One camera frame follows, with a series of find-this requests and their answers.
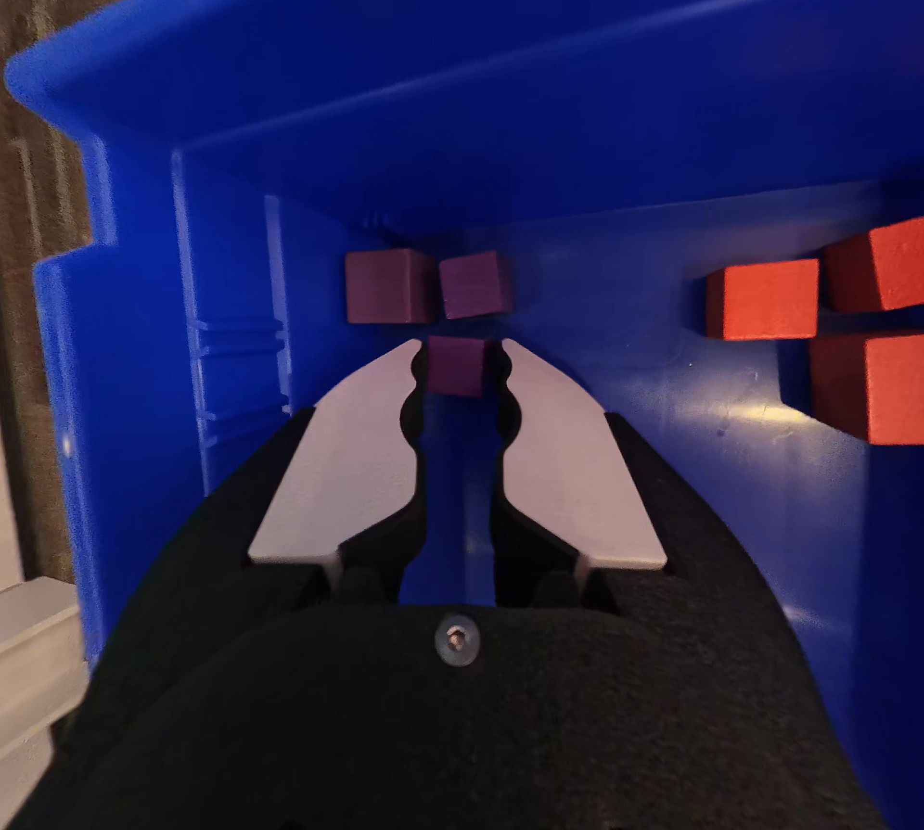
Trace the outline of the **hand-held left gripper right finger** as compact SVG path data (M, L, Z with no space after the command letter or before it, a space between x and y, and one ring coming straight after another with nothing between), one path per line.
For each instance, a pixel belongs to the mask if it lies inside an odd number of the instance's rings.
M612 571L664 574L667 553L605 408L514 339L495 362L495 603L534 605L552 590L579 604Z

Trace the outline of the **blue plastic bin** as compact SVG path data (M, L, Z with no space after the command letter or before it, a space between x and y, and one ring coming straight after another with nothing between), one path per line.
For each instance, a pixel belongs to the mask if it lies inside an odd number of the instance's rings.
M922 0L122 0L14 55L92 241L35 270L90 664L160 549L410 329L343 259L497 249L510 335L738 537L895 828L922 828L922 447L801 414L807 343L704 278L922 207Z

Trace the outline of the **purple wooden cube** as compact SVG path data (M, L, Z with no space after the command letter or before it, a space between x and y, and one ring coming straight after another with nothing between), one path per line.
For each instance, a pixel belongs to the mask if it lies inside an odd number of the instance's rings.
M480 398L488 344L484 339L430 336L427 340L427 391Z
M510 270L497 251L444 259L438 276L449 320L509 315L514 310Z
M353 325L431 325L437 263L411 248L345 254L346 319Z

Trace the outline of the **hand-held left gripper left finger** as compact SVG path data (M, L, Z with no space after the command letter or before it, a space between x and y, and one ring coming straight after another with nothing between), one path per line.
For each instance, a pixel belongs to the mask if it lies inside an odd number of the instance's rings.
M372 570L396 602L427 534L422 375L410 339L346 376L315 404L248 547L255 564L322 569L338 592Z

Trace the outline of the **orange-red wooden cube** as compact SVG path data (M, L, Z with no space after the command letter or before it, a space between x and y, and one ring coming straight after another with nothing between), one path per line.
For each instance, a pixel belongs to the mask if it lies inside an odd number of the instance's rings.
M923 304L923 217L877 227L826 246L827 294L841 314Z
M854 333L808 345L812 416L873 446L923 445L923 335Z
M799 259L721 268L706 278L705 334L726 341L812 339L820 263Z

